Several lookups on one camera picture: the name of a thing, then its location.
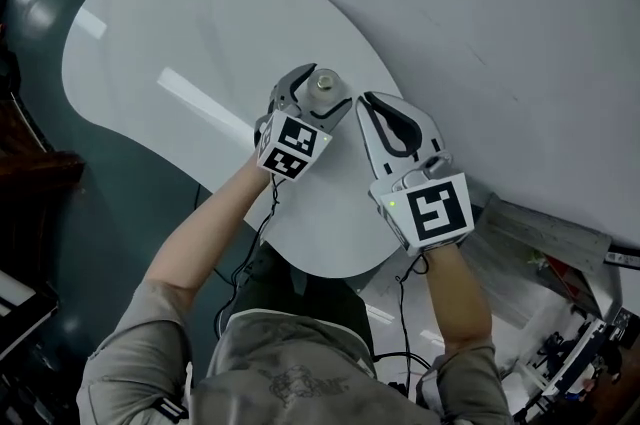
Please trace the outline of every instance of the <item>gray floor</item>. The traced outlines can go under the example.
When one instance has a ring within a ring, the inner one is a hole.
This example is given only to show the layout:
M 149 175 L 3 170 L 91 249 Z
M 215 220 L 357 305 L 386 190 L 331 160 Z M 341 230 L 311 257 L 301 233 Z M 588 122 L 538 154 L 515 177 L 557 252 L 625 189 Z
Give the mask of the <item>gray floor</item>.
M 79 358 L 113 329 L 156 250 L 191 212 L 197 190 L 182 171 L 85 121 L 67 101 L 62 52 L 83 1 L 9 0 L 4 15 L 27 109 L 56 150 L 75 151 L 87 163 L 81 188 L 54 223 L 50 281 L 60 296 L 60 313 L 39 331 L 51 348 Z M 251 228 L 243 225 L 222 273 L 230 274 L 240 262 L 251 238 Z M 206 370 L 215 346 L 213 316 L 229 295 L 230 287 L 212 277 L 198 297 L 189 321 L 196 375 Z

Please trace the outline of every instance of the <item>forearm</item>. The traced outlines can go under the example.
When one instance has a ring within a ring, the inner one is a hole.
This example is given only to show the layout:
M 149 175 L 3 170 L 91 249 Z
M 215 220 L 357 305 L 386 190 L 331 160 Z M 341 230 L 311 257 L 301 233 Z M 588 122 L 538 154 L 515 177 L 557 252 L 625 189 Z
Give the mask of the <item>forearm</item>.
M 244 216 L 269 184 L 255 154 L 164 242 L 145 279 L 174 288 L 187 306 L 202 287 Z
M 447 352 L 491 337 L 491 310 L 455 244 L 428 254 L 427 280 Z

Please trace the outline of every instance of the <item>table surface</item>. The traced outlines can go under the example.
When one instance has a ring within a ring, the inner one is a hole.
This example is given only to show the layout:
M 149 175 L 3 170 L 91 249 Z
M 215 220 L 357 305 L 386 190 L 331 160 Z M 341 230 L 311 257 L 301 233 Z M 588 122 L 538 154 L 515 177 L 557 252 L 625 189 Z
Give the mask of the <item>table surface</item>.
M 86 0 L 62 77 L 81 116 L 214 192 L 252 152 L 253 124 L 274 84 L 308 62 L 336 71 L 354 98 L 400 96 L 373 48 L 328 0 Z M 367 195 L 374 176 L 353 109 L 332 133 L 301 180 L 280 187 L 265 238 L 305 272 L 348 277 L 380 264 L 398 241 Z M 246 221 L 257 229 L 270 204 L 264 192 Z

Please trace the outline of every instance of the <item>black wire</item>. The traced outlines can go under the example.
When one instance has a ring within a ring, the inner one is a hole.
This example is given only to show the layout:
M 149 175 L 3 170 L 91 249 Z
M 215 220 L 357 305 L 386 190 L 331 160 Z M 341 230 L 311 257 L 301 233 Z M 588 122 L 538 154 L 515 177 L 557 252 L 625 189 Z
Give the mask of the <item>black wire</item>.
M 427 370 L 431 369 L 431 365 L 429 363 L 427 363 L 424 360 L 424 358 L 421 358 L 418 354 L 414 354 L 413 352 L 411 352 L 409 354 L 409 356 L 407 356 L 406 352 L 388 352 L 386 354 L 380 354 L 378 356 L 373 356 L 371 359 L 373 359 L 374 363 L 377 363 L 378 361 L 380 361 L 381 359 L 384 359 L 385 357 L 411 357 L 411 359 L 413 359 L 414 361 L 417 361 L 418 363 L 420 363 Z
M 200 185 L 198 183 L 198 190 L 196 190 L 196 198 L 193 200 L 193 209 L 195 210 L 196 208 L 198 208 L 198 198 L 200 198 L 200 189 L 202 188 L 202 185 Z
M 193 200 L 193 210 L 197 210 L 198 209 L 198 199 L 200 198 L 200 190 L 202 189 L 202 185 L 200 183 L 198 183 L 198 190 L 196 190 L 196 197 Z M 233 286 L 233 283 L 231 281 L 229 281 L 223 274 L 222 272 L 220 272 L 218 269 L 213 269 L 213 271 L 220 277 L 220 279 L 222 279 L 225 283 L 227 283 L 229 286 Z
M 424 261 L 423 272 L 418 272 L 417 270 L 414 269 L 416 263 L 418 263 L 418 260 L 420 259 Z M 404 276 L 402 277 L 396 276 L 396 281 L 400 283 L 400 323 L 402 324 L 402 333 L 404 334 L 405 356 L 407 358 L 407 384 L 406 384 L 407 397 L 409 396 L 409 384 L 411 384 L 411 360 L 413 359 L 412 356 L 414 356 L 415 354 L 411 353 L 411 346 L 409 345 L 409 333 L 407 332 L 407 325 L 404 321 L 404 282 L 407 280 L 411 272 L 415 274 L 426 274 L 427 272 L 429 272 L 429 262 L 427 261 L 427 258 L 425 257 L 424 254 L 420 254 L 419 256 L 416 256 L 416 259 L 413 260 L 411 265 L 409 265 L 409 268 L 404 273 Z
M 226 302 L 226 304 L 218 310 L 218 312 L 216 313 L 216 316 L 213 319 L 213 329 L 217 339 L 220 339 L 220 335 L 222 334 L 221 326 L 220 327 L 218 326 L 222 318 L 222 313 L 224 312 L 225 309 L 227 309 L 231 305 L 231 303 L 235 300 L 236 295 L 238 294 L 238 277 L 240 276 L 244 268 L 249 263 L 249 260 L 251 259 L 251 255 L 253 254 L 253 250 L 255 249 L 256 243 L 260 238 L 260 235 L 262 235 L 267 224 L 276 213 L 276 206 L 280 204 L 280 201 L 278 201 L 278 187 L 282 185 L 284 181 L 285 180 L 282 179 L 276 184 L 276 179 L 274 175 L 271 174 L 271 187 L 273 189 L 272 190 L 273 200 L 271 202 L 271 210 L 269 211 L 269 214 L 262 221 L 262 224 L 260 224 L 258 231 L 256 231 L 256 234 L 253 237 L 253 241 L 251 242 L 251 247 L 249 247 L 249 252 L 247 252 L 247 256 L 242 261 L 242 263 L 238 265 L 236 269 L 231 273 L 231 285 L 233 286 L 233 295 L 231 295 L 231 298 Z

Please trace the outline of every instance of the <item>white cube mount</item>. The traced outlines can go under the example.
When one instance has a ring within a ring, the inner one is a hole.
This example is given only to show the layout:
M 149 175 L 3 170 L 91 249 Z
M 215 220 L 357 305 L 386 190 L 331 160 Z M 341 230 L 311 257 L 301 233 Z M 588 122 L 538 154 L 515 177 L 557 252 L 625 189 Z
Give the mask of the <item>white cube mount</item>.
M 260 137 L 258 167 L 297 181 L 333 137 L 301 119 L 274 110 Z
M 376 185 L 372 185 L 374 196 Z M 409 256 L 458 242 L 473 231 L 473 216 L 464 174 L 428 180 L 409 189 L 378 194 L 380 215 Z

